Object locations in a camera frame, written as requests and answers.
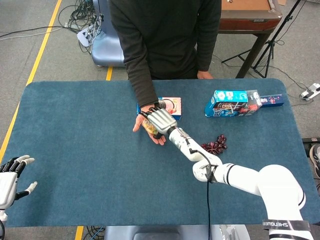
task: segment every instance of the white robotic arm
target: white robotic arm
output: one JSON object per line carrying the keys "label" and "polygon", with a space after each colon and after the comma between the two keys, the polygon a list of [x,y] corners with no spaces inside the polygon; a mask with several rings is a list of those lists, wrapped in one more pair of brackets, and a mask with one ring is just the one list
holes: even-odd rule
{"label": "white robotic arm", "polygon": [[181,128],[177,121],[162,108],[151,107],[141,112],[158,130],[169,135],[170,141],[190,160],[193,174],[201,182],[223,183],[245,192],[261,196],[268,220],[270,240],[313,240],[309,224],[303,221],[300,209],[306,196],[293,174],[280,165],[269,165],[259,172],[232,163],[223,164],[219,157],[208,153]]}
{"label": "white robotic arm", "polygon": [[30,186],[21,192],[17,192],[17,184],[25,166],[33,163],[34,158],[29,155],[15,157],[10,159],[6,164],[0,166],[0,236],[1,240],[5,238],[5,225],[7,222],[6,209],[9,208],[14,201],[28,196],[37,186],[37,182],[33,182]]}

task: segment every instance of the sleeve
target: sleeve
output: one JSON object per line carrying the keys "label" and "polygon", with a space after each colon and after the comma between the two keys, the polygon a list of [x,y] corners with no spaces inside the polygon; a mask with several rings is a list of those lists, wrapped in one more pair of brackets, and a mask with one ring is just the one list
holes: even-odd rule
{"label": "sleeve", "polygon": [[147,62],[147,47],[140,31],[111,0],[109,9],[123,50],[126,72],[139,106],[158,102]]}
{"label": "sleeve", "polygon": [[221,18],[222,0],[203,0],[198,12],[197,68],[208,71],[214,52]]}

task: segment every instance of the yellow tape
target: yellow tape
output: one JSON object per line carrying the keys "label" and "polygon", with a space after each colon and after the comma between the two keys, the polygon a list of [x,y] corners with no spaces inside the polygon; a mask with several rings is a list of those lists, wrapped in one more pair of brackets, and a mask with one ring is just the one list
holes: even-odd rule
{"label": "yellow tape", "polygon": [[108,67],[108,71],[106,72],[105,80],[111,81],[112,70],[113,70],[113,67],[112,67],[112,66],[109,66],[109,67]]}
{"label": "yellow tape", "polygon": [[81,240],[83,232],[84,232],[84,226],[78,226],[76,228],[76,233],[75,233],[74,240]]}
{"label": "yellow tape", "polygon": [[[61,1],[62,0],[58,0],[56,5],[55,5],[54,11],[52,13],[51,20],[49,22],[49,26],[53,26],[53,24],[55,22],[55,19],[56,19],[56,16],[58,14],[58,9],[60,7]],[[36,56],[36,59],[35,59],[35,62],[33,64],[33,67],[32,67],[31,73],[29,75],[28,81],[26,82],[26,86],[28,84],[30,84],[34,80],[34,76],[36,74],[36,71],[37,71],[39,62],[41,60],[41,57],[42,57],[42,55],[44,53],[45,47],[47,45],[51,29],[52,29],[52,27],[48,27],[46,29],[46,34],[45,34],[44,39],[42,41],[42,44],[41,44],[41,47],[39,49],[38,55]],[[8,142],[9,142],[9,139],[10,139],[10,136],[11,136],[11,132],[12,132],[12,129],[14,128],[14,125],[15,125],[15,121],[16,121],[17,113],[18,113],[18,109],[19,109],[19,104],[20,103],[18,103],[18,106],[16,107],[15,113],[14,113],[13,118],[11,120],[11,123],[9,125],[9,129],[6,132],[6,135],[4,137],[3,143],[2,143],[1,148],[0,148],[0,163],[2,162],[2,159],[3,159],[4,155],[5,155],[5,151],[6,151],[7,146],[8,146]]]}
{"label": "yellow tape", "polygon": [[[52,13],[51,20],[50,20],[50,22],[49,22],[49,26],[53,26],[54,23],[55,23],[55,19],[56,19],[56,16],[57,16],[57,14],[58,14],[58,10],[59,10],[61,1],[62,1],[62,0],[58,0],[58,2],[57,2],[56,5],[55,5],[54,11],[53,11],[53,13]],[[26,85],[29,85],[29,84],[34,80],[34,77],[35,77],[35,74],[36,74],[36,71],[37,71],[39,62],[40,62],[40,60],[41,60],[42,54],[44,53],[45,47],[46,47],[46,45],[47,45],[47,42],[48,42],[48,38],[49,38],[49,36],[50,36],[50,31],[51,31],[51,29],[52,29],[52,27],[48,27],[48,28],[46,29],[46,34],[44,35],[44,39],[43,39],[43,41],[42,41],[42,44],[41,44],[40,50],[39,50],[39,52],[38,52],[38,55],[36,56],[35,62],[34,62],[34,64],[33,64],[33,67],[32,67],[30,76],[29,76],[29,78],[28,78],[28,81],[26,82]]]}

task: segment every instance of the table leg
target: table leg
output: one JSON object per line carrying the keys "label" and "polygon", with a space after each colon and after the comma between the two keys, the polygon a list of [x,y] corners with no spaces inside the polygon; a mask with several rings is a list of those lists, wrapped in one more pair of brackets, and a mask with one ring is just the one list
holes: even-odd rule
{"label": "table leg", "polygon": [[261,49],[265,45],[266,41],[268,40],[271,33],[260,33],[256,34],[257,39],[251,48],[251,51],[249,52],[248,56],[246,57],[244,63],[242,64],[242,67],[240,68],[238,74],[236,75],[237,79],[243,79],[250,67],[252,66],[252,63],[255,61],[256,57],[260,53]]}

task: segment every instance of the snack box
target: snack box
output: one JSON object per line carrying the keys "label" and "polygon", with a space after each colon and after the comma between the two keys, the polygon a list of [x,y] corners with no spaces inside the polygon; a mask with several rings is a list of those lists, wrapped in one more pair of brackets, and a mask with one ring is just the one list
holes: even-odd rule
{"label": "snack box", "polygon": [[262,103],[261,108],[277,107],[285,103],[284,97],[282,96],[282,94],[261,96],[260,101]]}
{"label": "snack box", "polygon": [[205,106],[206,117],[234,117],[247,104],[246,91],[216,90]]}
{"label": "snack box", "polygon": [[248,102],[240,109],[237,116],[250,116],[262,107],[258,90],[247,90]]}
{"label": "snack box", "polygon": [[[159,106],[168,111],[176,120],[181,119],[182,108],[180,97],[158,97]],[[140,112],[139,104],[136,105],[136,115]]]}

